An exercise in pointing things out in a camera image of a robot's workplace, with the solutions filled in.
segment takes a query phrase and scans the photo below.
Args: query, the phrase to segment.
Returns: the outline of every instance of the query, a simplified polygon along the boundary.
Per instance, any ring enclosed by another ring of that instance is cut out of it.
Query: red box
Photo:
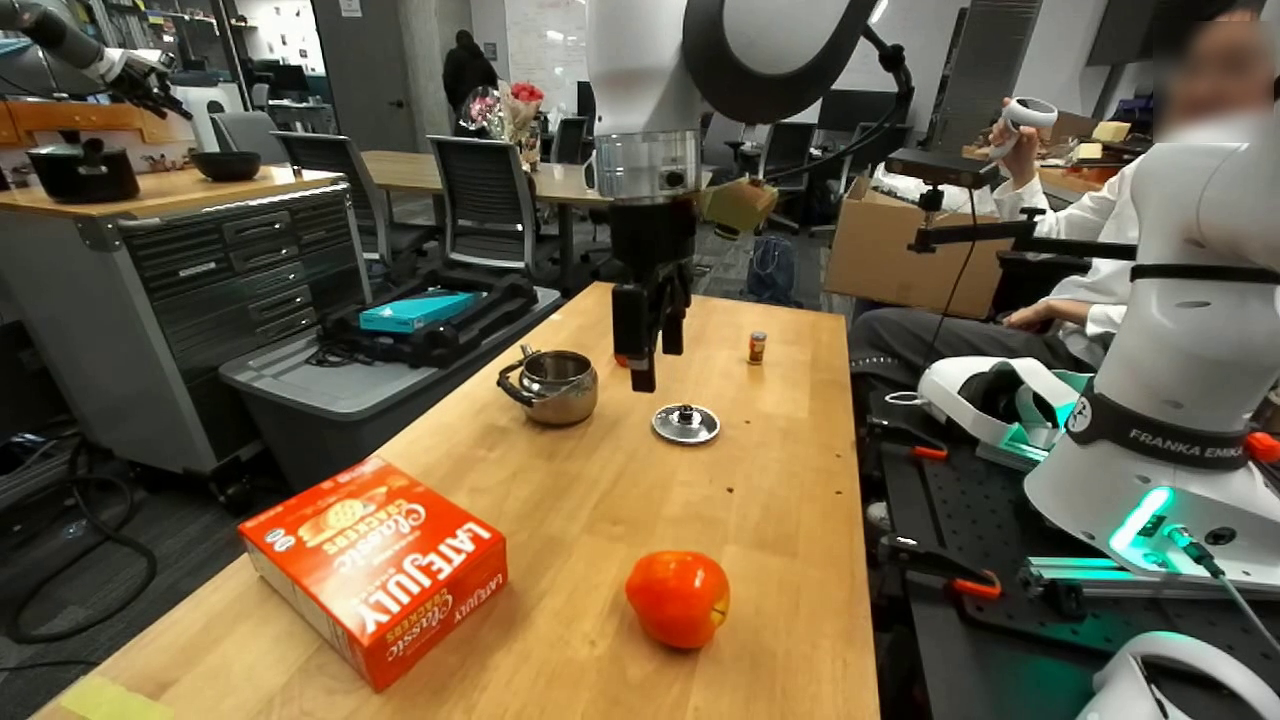
[[[507,539],[384,461],[244,521],[240,539],[378,691],[507,585]]]

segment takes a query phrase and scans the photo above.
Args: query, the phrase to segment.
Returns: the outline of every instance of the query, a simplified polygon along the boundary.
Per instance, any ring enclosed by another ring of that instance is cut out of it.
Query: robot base
[[[1238,590],[1280,592],[1280,496],[1260,467],[1159,466],[1115,443],[1064,438],[1024,482],[1055,527],[1098,544],[1128,573],[1216,585],[1183,548],[1211,548]]]

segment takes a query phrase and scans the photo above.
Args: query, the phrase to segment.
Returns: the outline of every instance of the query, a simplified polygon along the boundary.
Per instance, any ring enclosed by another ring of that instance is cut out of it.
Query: computer monitor
[[[816,130],[855,131],[859,126],[883,126],[898,112],[898,91],[830,91]]]

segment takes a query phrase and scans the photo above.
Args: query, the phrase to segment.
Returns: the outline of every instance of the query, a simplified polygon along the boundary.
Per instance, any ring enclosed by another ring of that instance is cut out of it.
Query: tape
[[[86,675],[71,683],[55,710],[69,710],[86,720],[170,720],[171,711],[132,689],[121,689],[105,675]]]

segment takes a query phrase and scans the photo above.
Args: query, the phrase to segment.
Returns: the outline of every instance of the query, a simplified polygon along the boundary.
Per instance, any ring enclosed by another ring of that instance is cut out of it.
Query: metal cabinet
[[[212,474],[255,434],[219,365],[367,298],[342,183],[183,215],[6,215],[0,275],[80,427]]]

